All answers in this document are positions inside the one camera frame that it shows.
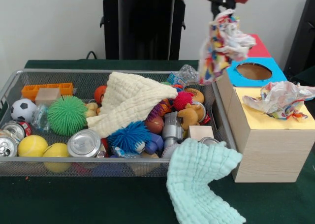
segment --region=circular hole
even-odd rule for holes
[[[265,66],[257,63],[244,63],[237,66],[238,72],[247,79],[267,80],[272,72]]]

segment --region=white wall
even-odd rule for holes
[[[244,32],[257,33],[284,66],[305,0],[249,0],[237,6]],[[197,59],[212,19],[205,0],[186,1],[180,59]],[[0,87],[28,59],[104,58],[102,0],[0,0]]]

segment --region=orange plastic block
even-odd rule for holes
[[[61,95],[72,95],[73,84],[61,83],[61,84],[49,84],[49,85],[26,85],[23,87],[21,93],[24,98],[28,98],[35,101],[37,93],[40,88],[59,88]]]

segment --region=black cable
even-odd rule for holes
[[[97,56],[96,56],[95,52],[93,52],[93,51],[89,51],[89,53],[87,54],[87,57],[85,59],[89,59],[91,54],[93,55],[94,59],[97,59]]]

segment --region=green spiky ball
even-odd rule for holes
[[[86,111],[87,108],[81,99],[63,96],[49,107],[50,127],[56,134],[72,136],[86,125]]]

